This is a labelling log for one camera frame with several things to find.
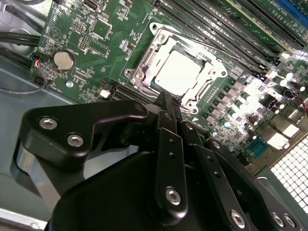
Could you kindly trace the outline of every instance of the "dimm slot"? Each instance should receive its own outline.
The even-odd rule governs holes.
[[[275,17],[272,17],[271,13],[267,12],[267,10],[259,6],[257,2],[251,0],[237,1],[244,8],[250,12],[253,12],[258,20],[271,27],[273,30],[277,30],[277,32],[279,32],[279,36],[281,36],[285,41],[289,42],[293,48],[300,50],[303,49],[305,44],[302,42],[302,40],[294,36],[293,33],[290,33],[289,29],[285,28],[285,26],[282,25],[279,20],[277,20]]]
[[[212,27],[210,27],[210,25],[208,23],[203,22],[203,20],[197,18],[195,15],[193,15],[192,13],[189,13],[186,11],[186,9],[181,6],[178,2],[174,1],[174,0],[167,0],[168,5],[172,6],[173,8],[177,9],[179,12],[181,12],[183,15],[185,15],[186,17],[188,17],[189,19],[191,19],[192,21],[194,21],[194,23],[196,23],[197,25],[201,25],[205,30],[208,31],[208,33],[212,33],[212,31],[215,31],[216,34],[215,36],[220,39],[221,41],[223,41],[223,43],[225,43],[228,48],[233,49],[236,53],[240,54],[240,56],[242,56],[244,59],[246,59],[246,61],[249,61],[249,63],[251,65],[255,65],[255,67],[258,67],[258,69],[260,69],[261,71],[263,71],[263,68],[260,68],[261,66],[264,66],[264,64],[260,63],[255,57],[253,57],[252,55],[245,53],[244,51],[242,51],[240,48],[238,48],[237,46],[235,46],[234,44],[232,44],[229,40],[225,39],[219,31],[216,31],[215,29],[213,29]]]
[[[259,38],[255,37],[246,28],[238,26],[237,23],[235,21],[233,21],[232,19],[230,19],[227,14],[224,14],[224,12],[222,10],[220,10],[218,7],[215,7],[209,1],[206,1],[206,0],[187,0],[187,1],[194,2],[204,12],[207,12],[212,17],[216,18],[216,20],[221,22],[224,25],[225,28],[228,28],[229,31],[232,30],[238,37],[241,37],[246,43],[248,43],[250,46],[252,46],[252,48],[254,49],[254,52],[256,52],[256,51],[262,52],[262,54],[263,54],[263,56],[265,58],[267,58],[267,57],[277,57],[277,54],[275,54],[271,50],[269,50],[267,48],[267,46],[264,44],[263,41],[261,41]],[[228,24],[224,20],[220,20],[217,17],[217,15],[215,15],[214,12],[209,10],[210,8],[212,8],[214,11],[218,12],[219,14],[221,14],[221,16],[223,18],[225,18],[231,25]]]

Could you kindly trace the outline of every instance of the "screw hole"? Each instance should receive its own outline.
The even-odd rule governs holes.
[[[221,178],[221,175],[220,175],[218,172],[214,172],[214,175],[215,175],[218,179]]]
[[[171,159],[174,159],[174,160],[177,158],[177,156],[174,153],[169,153],[169,156],[171,157]]]
[[[209,162],[214,162],[213,158],[208,156],[207,159],[209,160]]]

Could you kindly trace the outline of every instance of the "black connector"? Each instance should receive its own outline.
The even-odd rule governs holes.
[[[91,0],[84,0],[83,4],[87,7],[89,7],[90,9],[94,10],[94,11],[96,11],[97,8],[98,8],[98,5]]]
[[[30,56],[31,59],[37,59],[39,60],[42,64],[43,63],[46,63],[50,60],[50,56],[49,55],[46,55],[46,54],[43,54],[41,52],[34,52],[32,53],[32,55]]]

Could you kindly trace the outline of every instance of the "ram slot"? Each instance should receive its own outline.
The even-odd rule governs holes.
[[[231,31],[235,34],[236,37],[240,37],[242,41],[245,42],[246,46],[250,46],[250,48],[259,55],[262,53],[263,57],[277,57],[276,53],[273,53],[271,50],[267,48],[267,46],[250,31],[246,28],[239,27],[232,19],[229,18],[227,14],[225,14],[221,9],[215,7],[209,1],[206,0],[185,0],[191,3],[192,6],[195,6],[202,11],[203,14],[212,16],[217,22],[222,23],[220,25],[222,28],[226,29],[231,33]]]
[[[266,26],[270,27],[272,30],[276,30],[279,33],[279,36],[287,41],[295,49],[303,49],[305,42],[295,36],[290,32],[288,28],[285,28],[284,25],[277,20],[275,17],[271,16],[270,12],[263,9],[257,2],[253,0],[237,0],[246,10],[253,12],[258,20],[264,23]]]
[[[199,25],[200,27],[205,29],[208,33],[212,34],[212,32],[215,31],[216,32],[215,37],[218,38],[220,41],[222,41],[224,44],[226,44],[228,48],[234,50],[237,54],[241,56],[241,58],[248,61],[251,65],[254,65],[255,67],[259,68],[261,71],[264,70],[264,68],[262,67],[265,66],[266,64],[261,63],[253,55],[247,53],[247,51],[243,51],[241,50],[241,48],[235,46],[233,42],[227,40],[219,30],[215,30],[214,27],[211,26],[208,22],[203,21],[196,15],[192,14],[192,12],[188,12],[185,7],[180,5],[179,2],[175,0],[167,0],[166,2],[168,3],[169,6],[173,7],[182,15],[185,15],[188,19],[192,20],[196,25]]]
[[[217,47],[217,44],[215,44],[214,42],[210,41],[208,38],[205,37],[204,34],[202,34],[200,31],[196,30],[195,28],[193,28],[192,26],[190,26],[189,24],[187,24],[185,21],[183,21],[181,18],[177,17],[175,14],[173,14],[168,8],[164,7],[164,5],[158,4],[156,5],[158,7],[158,10],[163,13],[165,16],[169,17],[170,19],[172,19],[174,22],[176,22],[177,24],[181,25],[183,28],[185,28],[185,30],[189,31],[191,34],[193,34],[197,39],[199,39],[200,41],[203,41],[205,43],[207,43],[208,45],[211,45],[213,47]],[[219,47],[219,49],[223,50],[224,52],[227,53],[231,53],[234,56],[237,56],[237,54],[232,51],[231,49],[228,49],[227,47]],[[254,76],[254,72],[253,70],[248,67],[247,65],[244,65],[243,63],[240,63],[238,60],[236,60],[235,58],[229,57],[224,55],[226,58],[228,58],[230,61],[232,61],[234,64],[236,64],[237,66],[239,66],[241,69],[243,69],[245,72],[247,72],[248,74]]]

